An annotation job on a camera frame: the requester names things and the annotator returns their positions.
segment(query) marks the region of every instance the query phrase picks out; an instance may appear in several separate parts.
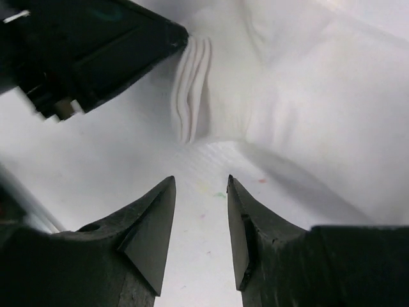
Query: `white fabric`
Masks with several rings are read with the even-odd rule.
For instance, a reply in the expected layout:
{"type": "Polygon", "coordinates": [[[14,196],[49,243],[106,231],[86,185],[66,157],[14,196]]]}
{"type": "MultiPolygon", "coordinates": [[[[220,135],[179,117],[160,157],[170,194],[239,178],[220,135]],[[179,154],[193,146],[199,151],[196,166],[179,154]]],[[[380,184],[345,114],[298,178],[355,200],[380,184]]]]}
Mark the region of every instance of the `white fabric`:
{"type": "Polygon", "coordinates": [[[387,1],[390,10],[380,0],[353,3],[360,5],[226,0],[202,10],[187,27],[210,38],[210,64],[199,64],[208,67],[203,84],[191,81],[192,40],[176,78],[188,85],[174,89],[173,120],[182,143],[256,144],[376,222],[407,223],[409,32],[401,29],[409,21],[397,14],[409,12],[409,3],[387,1]],[[200,112],[182,112],[183,105],[200,112]]]}

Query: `colored speck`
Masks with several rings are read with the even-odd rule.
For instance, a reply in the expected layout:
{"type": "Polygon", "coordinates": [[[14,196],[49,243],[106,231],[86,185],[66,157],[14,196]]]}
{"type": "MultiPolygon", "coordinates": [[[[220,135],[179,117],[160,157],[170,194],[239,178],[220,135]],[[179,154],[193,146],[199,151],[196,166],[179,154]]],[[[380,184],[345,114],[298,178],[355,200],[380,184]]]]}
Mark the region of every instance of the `colored speck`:
{"type": "Polygon", "coordinates": [[[213,197],[220,197],[220,198],[226,199],[226,195],[224,193],[222,193],[222,192],[218,192],[218,193],[214,194],[213,197]]]}

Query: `screw hole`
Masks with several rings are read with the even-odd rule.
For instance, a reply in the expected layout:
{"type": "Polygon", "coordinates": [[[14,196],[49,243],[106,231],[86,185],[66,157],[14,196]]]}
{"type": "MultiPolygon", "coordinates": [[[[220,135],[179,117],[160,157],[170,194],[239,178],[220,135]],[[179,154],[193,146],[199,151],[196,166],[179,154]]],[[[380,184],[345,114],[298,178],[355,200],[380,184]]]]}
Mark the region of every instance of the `screw hole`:
{"type": "Polygon", "coordinates": [[[97,224],[88,224],[85,225],[84,227],[80,228],[80,230],[78,230],[78,232],[94,232],[95,230],[100,229],[100,225],[97,224]]]}

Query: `white cloth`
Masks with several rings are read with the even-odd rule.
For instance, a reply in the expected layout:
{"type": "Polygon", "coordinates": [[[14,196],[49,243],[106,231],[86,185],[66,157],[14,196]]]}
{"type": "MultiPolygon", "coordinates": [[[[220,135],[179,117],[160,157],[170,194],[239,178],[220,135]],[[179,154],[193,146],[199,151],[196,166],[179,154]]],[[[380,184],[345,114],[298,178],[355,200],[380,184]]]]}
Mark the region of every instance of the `white cloth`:
{"type": "Polygon", "coordinates": [[[171,101],[179,140],[256,144],[376,222],[409,222],[408,12],[403,0],[202,10],[186,25],[211,53],[193,38],[181,60],[171,101]]]}

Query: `white backdrop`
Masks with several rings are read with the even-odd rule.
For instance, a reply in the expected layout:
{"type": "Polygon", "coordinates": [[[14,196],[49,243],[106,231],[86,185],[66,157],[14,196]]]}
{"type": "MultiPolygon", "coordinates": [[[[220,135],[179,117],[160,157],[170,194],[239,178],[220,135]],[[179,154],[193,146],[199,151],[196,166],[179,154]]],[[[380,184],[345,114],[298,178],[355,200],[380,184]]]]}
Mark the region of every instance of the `white backdrop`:
{"type": "MultiPolygon", "coordinates": [[[[179,21],[211,1],[139,3],[179,21]]],[[[110,214],[174,175],[176,212],[156,306],[241,306],[225,195],[230,173],[301,227],[371,221],[301,170],[253,148],[177,145],[169,118],[175,61],[91,113],[61,123],[43,121],[18,90],[8,92],[0,97],[0,161],[69,230],[110,214]],[[294,173],[297,181],[289,180],[294,173]]]]}

